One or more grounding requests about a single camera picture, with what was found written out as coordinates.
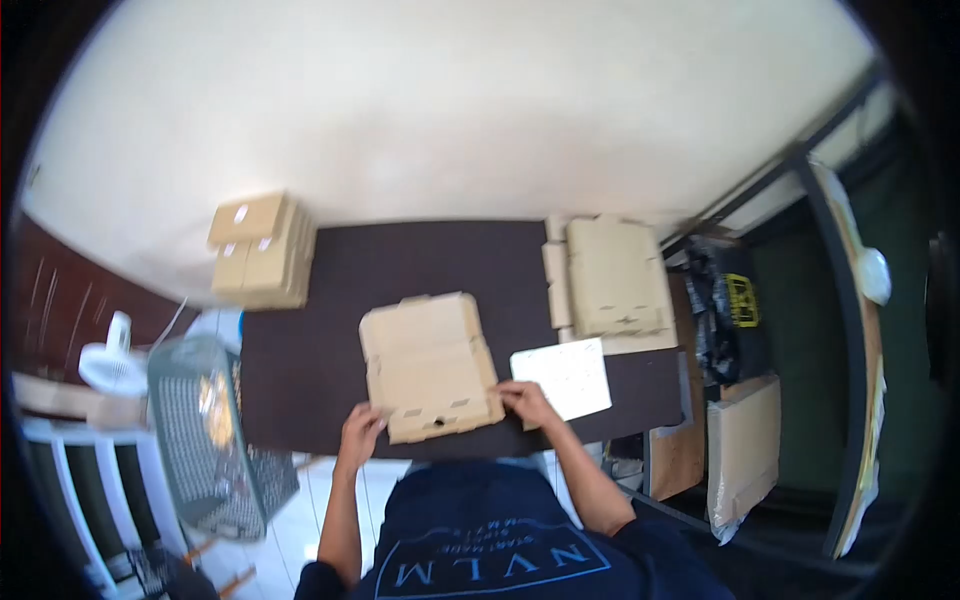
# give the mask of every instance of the table top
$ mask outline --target table top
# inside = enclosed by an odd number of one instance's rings
[[[301,310],[250,312],[241,358],[243,431],[260,447],[336,454],[367,400],[357,327],[372,308],[463,291],[477,301],[498,378],[516,351],[557,344],[540,246],[543,222],[424,222],[321,229]],[[613,407],[571,422],[584,443],[682,418],[676,349],[605,358]],[[374,456],[444,460],[523,456],[549,447],[513,415],[417,444],[381,436]]]

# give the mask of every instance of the plastic bag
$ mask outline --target plastic bag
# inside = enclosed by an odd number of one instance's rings
[[[699,235],[687,240],[686,292],[697,327],[697,362],[707,385],[735,383],[740,375],[739,340],[716,251]]]

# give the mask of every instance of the white wall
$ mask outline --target white wall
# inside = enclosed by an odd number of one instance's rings
[[[326,226],[625,212],[670,228],[872,58],[833,0],[127,0],[37,144],[27,211],[206,299],[217,204]]]

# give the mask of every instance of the black metal frame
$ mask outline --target black metal frame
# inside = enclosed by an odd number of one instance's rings
[[[844,451],[842,475],[833,515],[824,539],[823,554],[832,559],[834,548],[840,541],[847,515],[852,508],[859,484],[860,459],[863,454],[864,433],[866,427],[867,402],[867,358],[863,345],[863,323],[860,316],[859,295],[853,278],[847,252],[843,245],[843,238],[837,223],[830,212],[828,199],[817,182],[813,170],[808,162],[810,152],[820,142],[827,138],[841,123],[850,117],[858,108],[863,106],[870,94],[883,81],[882,72],[877,65],[871,67],[858,83],[854,92],[843,103],[840,109],[833,114],[819,130],[808,138],[798,141],[787,153],[786,157],[764,173],[759,179],[747,187],[741,194],[724,204],[709,217],[697,223],[679,239],[670,244],[664,251],[663,257],[669,258],[680,252],[684,246],[686,236],[709,230],[719,225],[724,219],[736,210],[755,198],[760,192],[773,184],[780,177],[796,173],[806,192],[806,200],[810,202],[814,218],[820,234],[827,246],[830,263],[833,267],[833,276],[836,281],[837,293],[840,299],[841,312],[844,321],[844,333],[847,339],[847,356],[849,365],[849,413],[847,443]],[[702,214],[708,214],[715,208],[714,204]],[[665,506],[651,498],[643,502],[658,510],[677,517],[676,510]]]

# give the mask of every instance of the plastic basket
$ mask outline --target plastic basket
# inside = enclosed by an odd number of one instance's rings
[[[232,440],[207,433],[202,381],[226,382]],[[214,336],[161,344],[147,361],[150,413],[180,519],[221,538],[262,540],[267,523],[300,489],[290,452],[247,446],[240,428],[240,357]]]

